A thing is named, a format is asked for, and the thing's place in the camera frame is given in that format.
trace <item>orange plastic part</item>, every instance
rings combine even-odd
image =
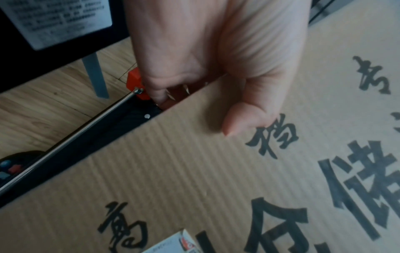
[[[142,84],[142,77],[140,76],[139,68],[134,68],[128,72],[128,79],[126,81],[126,88],[130,91],[137,89],[143,89],[142,94],[136,94],[141,100],[150,100],[151,98],[147,95],[146,89]]]

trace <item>corrugated cardboard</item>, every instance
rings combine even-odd
[[[240,96],[224,77],[2,208],[0,251],[139,252],[185,228],[218,253],[399,252],[399,11],[355,1],[312,26],[264,140],[220,132]]]

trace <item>silver metal bar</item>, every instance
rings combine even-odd
[[[47,161],[50,157],[54,156],[56,153],[58,153],[61,149],[63,149],[66,145],[70,144],[73,140],[75,140],[77,137],[79,137],[81,134],[86,132],[89,128],[91,128],[93,125],[95,125],[97,122],[99,122],[101,119],[103,119],[105,116],[107,116],[110,112],[115,110],[118,106],[121,104],[125,103],[128,99],[130,99],[132,96],[134,96],[136,93],[140,94],[143,90],[142,89],[136,89],[135,91],[127,94],[125,97],[123,97],[121,100],[116,102],[114,105],[111,107],[107,108],[102,114],[97,115],[91,122],[89,122],[87,125],[82,127],[80,130],[78,130],[74,135],[70,136],[68,139],[60,143],[57,147],[46,153],[43,157],[41,157],[39,160],[37,160],[34,164],[26,168],[21,174],[17,175],[15,178],[11,179],[8,183],[3,185],[3,187],[0,188],[0,196],[4,194],[6,191],[8,191],[11,187],[13,187],[18,181],[23,179],[26,175],[31,173],[34,169],[36,169],[38,166],[40,166],[42,163]]]

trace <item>chinese character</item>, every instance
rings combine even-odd
[[[400,113],[391,113],[395,120],[400,120]],[[400,128],[394,128],[394,130],[398,131],[400,133]]]
[[[128,225],[125,219],[125,216],[121,213],[122,209],[127,205],[127,202],[124,202],[118,206],[118,202],[113,201],[106,205],[105,207],[108,208],[108,213],[107,213],[107,218],[106,220],[100,224],[100,226],[97,228],[97,230],[100,233],[103,233],[104,230],[108,227],[108,225],[111,225],[111,230],[113,233],[113,237],[110,240],[111,246],[109,246],[109,250],[111,253],[117,253],[117,244],[127,236],[130,236],[131,230],[139,226],[141,234],[142,234],[142,240],[138,243],[133,244],[135,241],[135,238],[128,237],[124,239],[121,243],[121,246],[123,248],[144,248],[147,244],[148,240],[148,232],[147,232],[147,224],[146,222],[143,221],[136,221],[135,223],[132,223],[131,225]]]
[[[265,127],[257,128],[257,131],[255,132],[255,134],[253,136],[253,139],[251,139],[248,143],[246,143],[246,145],[250,146],[250,147],[255,147],[258,145],[258,143],[261,140],[261,147],[258,150],[259,154],[265,155],[265,153],[268,151],[270,156],[272,156],[275,159],[278,159],[276,154],[272,151],[272,149],[269,145],[272,131],[275,131],[273,134],[273,137],[275,139],[278,138],[285,129],[287,129],[290,132],[290,135],[291,135],[290,138],[289,138],[289,133],[284,133],[277,140],[277,142],[282,142],[282,144],[279,146],[281,149],[287,148],[290,143],[295,142],[299,139],[299,137],[296,135],[296,126],[294,124],[291,124],[291,123],[283,124],[285,117],[286,117],[285,114],[281,113],[279,121],[276,119],[274,121],[274,123],[267,128],[265,128]],[[265,136],[264,136],[265,130],[268,133],[267,138],[265,138]]]
[[[361,90],[368,90],[369,85],[378,86],[381,82],[383,83],[383,88],[379,90],[381,94],[390,94],[389,90],[389,80],[386,77],[378,77],[374,79],[374,76],[378,71],[382,70],[382,66],[371,67],[371,62],[368,60],[362,60],[360,56],[353,56],[353,60],[356,60],[360,65],[357,72],[362,74],[361,82],[359,88]]]
[[[364,168],[357,172],[358,177],[353,176],[344,181],[344,185],[348,190],[353,189],[357,193],[360,199],[373,214],[375,224],[386,228],[388,224],[389,206],[400,218],[400,190],[392,193],[388,189],[388,187],[392,184],[397,184],[400,187],[400,171],[397,170],[389,175],[386,175],[386,167],[395,163],[397,161],[396,158],[392,154],[386,156],[383,155],[380,141],[368,141],[368,144],[369,146],[365,147],[360,147],[357,141],[353,141],[348,144],[348,147],[352,151],[352,154],[347,157],[348,160],[352,164],[355,162],[361,162]],[[369,154],[373,155],[374,161],[371,161],[371,159],[368,157]],[[350,164],[340,157],[335,157],[332,160],[332,163],[337,165],[346,173],[349,173],[353,169]],[[320,165],[328,183],[333,206],[343,209],[344,204],[345,207],[353,214],[371,240],[378,239],[380,234],[339,182],[335,172],[332,169],[330,161],[326,159],[319,161],[318,164]],[[361,180],[366,180],[372,176],[374,177],[372,187],[368,191],[358,178]],[[378,205],[375,202],[374,199],[379,200],[380,196],[386,200],[389,206],[384,203]]]
[[[279,237],[289,234],[294,241],[294,245],[288,250],[291,253],[305,253],[309,249],[309,243],[303,235],[297,223],[308,223],[307,209],[289,209],[272,205],[264,198],[256,198],[251,201],[252,223],[250,234],[244,251],[256,253],[259,244],[268,253],[278,253],[274,241]],[[264,223],[264,212],[284,220],[283,223],[262,233]],[[315,245],[318,253],[329,253],[330,250],[326,243]]]

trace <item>colored button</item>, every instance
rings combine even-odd
[[[6,172],[2,172],[0,171],[0,179],[6,179],[8,178],[10,175],[8,175]]]
[[[11,173],[11,174],[15,174],[15,173],[21,172],[21,165],[14,164],[11,168],[8,169],[8,172]]]
[[[11,161],[10,160],[5,160],[5,161],[2,161],[0,163],[0,168],[5,168],[5,167],[8,167],[10,165],[11,165]]]

